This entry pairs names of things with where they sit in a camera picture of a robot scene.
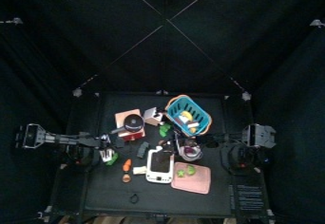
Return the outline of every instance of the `yellow object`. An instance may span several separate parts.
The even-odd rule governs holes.
[[[185,110],[180,113],[180,115],[187,117],[188,121],[192,121],[192,116]]]
[[[196,128],[189,128],[188,131],[191,134],[193,134],[196,132]]]

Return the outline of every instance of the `small toy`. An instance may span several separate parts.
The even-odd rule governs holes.
[[[121,179],[122,182],[129,182],[131,181],[131,177],[128,175],[128,172],[129,172],[129,169],[131,169],[131,164],[132,164],[131,160],[126,159],[124,164],[122,164],[122,172],[124,172],[122,179]]]
[[[148,149],[148,146],[149,146],[149,144],[148,144],[148,142],[143,142],[143,144],[139,146],[139,149],[137,149],[137,157],[140,158],[140,159],[143,159],[144,158],[144,155],[145,155],[145,150]]]

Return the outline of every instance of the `black curtain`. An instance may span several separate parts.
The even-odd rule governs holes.
[[[0,222],[28,219],[44,210],[50,196],[56,161],[46,147],[15,150],[18,125],[38,123],[64,132],[70,91],[24,30],[0,27]]]
[[[323,223],[325,29],[314,28],[254,95],[255,118],[276,130],[267,190],[286,223]]]

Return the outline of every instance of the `cable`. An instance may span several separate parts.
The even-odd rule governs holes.
[[[176,18],[199,0],[193,0],[171,18],[169,21]]]

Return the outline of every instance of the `green vegetable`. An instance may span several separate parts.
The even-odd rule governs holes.
[[[196,170],[195,170],[195,167],[192,165],[188,165],[187,166],[187,174],[189,176],[192,176],[195,174]]]
[[[177,177],[184,177],[185,176],[185,171],[184,170],[177,170]]]

